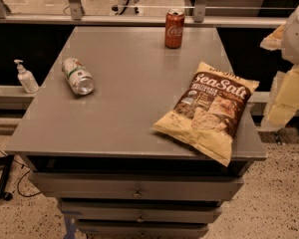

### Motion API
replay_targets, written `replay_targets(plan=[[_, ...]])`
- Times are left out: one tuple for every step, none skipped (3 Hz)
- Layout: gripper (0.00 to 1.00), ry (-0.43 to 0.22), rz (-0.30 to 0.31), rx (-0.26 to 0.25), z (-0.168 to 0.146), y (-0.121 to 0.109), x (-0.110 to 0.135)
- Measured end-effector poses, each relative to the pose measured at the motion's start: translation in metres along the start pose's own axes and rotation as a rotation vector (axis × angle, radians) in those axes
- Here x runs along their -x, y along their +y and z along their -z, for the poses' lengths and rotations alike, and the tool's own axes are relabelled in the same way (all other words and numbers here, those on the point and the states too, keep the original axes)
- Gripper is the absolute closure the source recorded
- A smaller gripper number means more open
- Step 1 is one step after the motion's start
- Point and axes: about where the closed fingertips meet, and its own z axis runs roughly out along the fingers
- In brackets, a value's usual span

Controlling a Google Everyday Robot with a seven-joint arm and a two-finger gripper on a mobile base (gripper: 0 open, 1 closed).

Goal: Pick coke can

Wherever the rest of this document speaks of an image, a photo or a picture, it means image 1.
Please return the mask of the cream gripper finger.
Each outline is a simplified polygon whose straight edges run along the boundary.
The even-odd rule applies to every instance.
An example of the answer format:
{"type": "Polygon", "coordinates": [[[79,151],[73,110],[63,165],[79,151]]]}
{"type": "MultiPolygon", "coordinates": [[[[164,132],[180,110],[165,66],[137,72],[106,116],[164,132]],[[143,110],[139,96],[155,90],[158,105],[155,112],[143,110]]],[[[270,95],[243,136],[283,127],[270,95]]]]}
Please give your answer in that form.
{"type": "Polygon", "coordinates": [[[287,125],[299,111],[299,65],[287,73],[278,71],[273,79],[261,129],[277,131],[287,125]]]}
{"type": "Polygon", "coordinates": [[[285,25],[281,25],[276,28],[271,34],[261,41],[260,47],[269,51],[281,50],[284,29],[285,25]]]}

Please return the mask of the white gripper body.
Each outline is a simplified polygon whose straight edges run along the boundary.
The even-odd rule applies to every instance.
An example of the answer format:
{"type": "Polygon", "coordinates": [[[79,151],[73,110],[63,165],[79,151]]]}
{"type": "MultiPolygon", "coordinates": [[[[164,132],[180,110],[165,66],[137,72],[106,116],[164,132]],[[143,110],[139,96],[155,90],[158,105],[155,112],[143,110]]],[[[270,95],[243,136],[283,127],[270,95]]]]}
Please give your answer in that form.
{"type": "Polygon", "coordinates": [[[299,6],[287,19],[282,38],[282,57],[299,65],[299,6]]]}

